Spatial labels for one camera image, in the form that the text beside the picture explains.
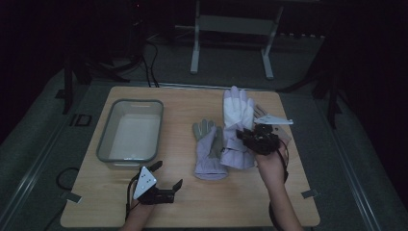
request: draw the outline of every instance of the forearm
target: forearm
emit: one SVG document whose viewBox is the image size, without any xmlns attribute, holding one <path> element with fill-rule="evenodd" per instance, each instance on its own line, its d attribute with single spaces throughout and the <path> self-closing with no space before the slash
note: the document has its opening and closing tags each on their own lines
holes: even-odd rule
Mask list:
<svg viewBox="0 0 408 231">
<path fill-rule="evenodd" d="M 138 205 L 130 213 L 126 222 L 120 228 L 120 231 L 141 231 L 150 214 L 153 212 L 155 205 Z"/>
<path fill-rule="evenodd" d="M 285 185 L 275 185 L 273 189 L 268 189 L 268 194 L 274 218 L 281 228 L 283 230 L 303 230 L 294 212 Z"/>
</svg>

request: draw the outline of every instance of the white glove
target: white glove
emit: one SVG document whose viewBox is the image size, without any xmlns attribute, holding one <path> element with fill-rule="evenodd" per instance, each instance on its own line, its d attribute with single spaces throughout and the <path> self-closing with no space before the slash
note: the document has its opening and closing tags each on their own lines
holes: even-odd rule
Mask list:
<svg viewBox="0 0 408 231">
<path fill-rule="evenodd" d="M 254 115 L 253 99 L 246 97 L 245 90 L 232 87 L 224 92 L 224 150 L 220 162 L 229 167 L 245 169 L 254 167 L 254 157 L 237 138 L 237 130 L 252 130 Z"/>
</svg>

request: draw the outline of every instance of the table leg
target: table leg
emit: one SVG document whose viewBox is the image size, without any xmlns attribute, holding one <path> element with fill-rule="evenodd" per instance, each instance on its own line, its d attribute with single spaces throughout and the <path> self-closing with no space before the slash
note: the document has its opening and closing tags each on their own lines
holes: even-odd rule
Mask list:
<svg viewBox="0 0 408 231">
<path fill-rule="evenodd" d="M 278 28 L 278 24 L 279 24 L 280 17 L 282 15 L 282 11 L 283 11 L 283 7 L 280 7 L 276 18 L 275 18 L 274 22 L 271 25 L 270 33 L 268 35 L 268 43 L 265 46 L 265 48 L 263 48 L 261 50 L 261 55 L 262 55 L 262 61 L 264 63 L 265 74 L 267 76 L 267 79 L 269 79 L 269 80 L 273 79 L 273 72 L 272 72 L 272 67 L 270 65 L 270 59 L 269 59 L 269 51 L 270 51 L 270 47 L 272 46 L 273 39 L 276 36 L 276 30 Z"/>
<path fill-rule="evenodd" d="M 198 72 L 198 61 L 200 59 L 200 1 L 195 1 L 195 27 L 194 27 L 194 48 L 192 49 L 191 58 L 191 74 L 196 74 Z"/>
</svg>

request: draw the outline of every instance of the wooden table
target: wooden table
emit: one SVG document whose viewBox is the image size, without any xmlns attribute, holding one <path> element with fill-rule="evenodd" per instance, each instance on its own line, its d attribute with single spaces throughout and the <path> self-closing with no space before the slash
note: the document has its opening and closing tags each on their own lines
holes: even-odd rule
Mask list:
<svg viewBox="0 0 408 231">
<path fill-rule="evenodd" d="M 96 157 L 109 110 L 117 99 L 159 99 L 165 105 L 159 152 L 163 166 L 154 172 L 159 189 L 171 189 L 183 179 L 183 187 L 173 204 L 160 204 L 146 227 L 250 227 L 271 226 L 268 193 L 258 169 L 229 168 L 229 176 L 219 181 L 194 177 L 196 141 L 192 124 L 202 118 L 223 126 L 224 90 L 112 88 L 90 141 L 84 162 L 72 189 L 83 197 L 79 204 L 67 202 L 61 218 L 65 227 L 119 227 L 124 223 L 126 191 L 135 170 L 111 170 Z M 279 95 L 270 91 L 248 91 L 255 103 L 274 116 L 286 117 Z M 292 135 L 289 125 L 282 126 Z M 319 224 L 313 197 L 294 141 L 289 144 L 289 179 L 286 187 L 303 226 Z"/>
</svg>

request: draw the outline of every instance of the clear plastic tub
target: clear plastic tub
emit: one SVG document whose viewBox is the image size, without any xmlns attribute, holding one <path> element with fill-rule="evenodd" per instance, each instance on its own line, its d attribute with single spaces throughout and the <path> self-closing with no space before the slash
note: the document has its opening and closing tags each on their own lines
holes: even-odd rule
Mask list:
<svg viewBox="0 0 408 231">
<path fill-rule="evenodd" d="M 163 112 L 160 100 L 117 100 L 96 150 L 98 159 L 121 169 L 152 161 L 157 155 Z"/>
</svg>

